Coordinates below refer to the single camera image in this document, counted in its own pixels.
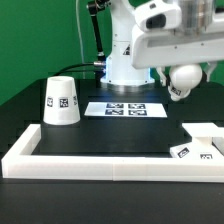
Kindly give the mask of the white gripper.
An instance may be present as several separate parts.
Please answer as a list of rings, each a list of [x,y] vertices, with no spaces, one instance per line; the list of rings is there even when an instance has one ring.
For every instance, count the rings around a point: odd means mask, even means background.
[[[164,66],[208,62],[209,82],[224,60],[224,12],[213,1],[149,1],[134,10],[130,57],[137,69],[154,67],[163,87],[170,85]]]

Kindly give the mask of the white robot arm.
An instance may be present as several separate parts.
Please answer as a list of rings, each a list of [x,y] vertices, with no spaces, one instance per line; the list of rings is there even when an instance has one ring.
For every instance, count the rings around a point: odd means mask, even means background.
[[[224,9],[215,0],[110,0],[112,51],[102,81],[150,83],[151,68],[224,60]]]

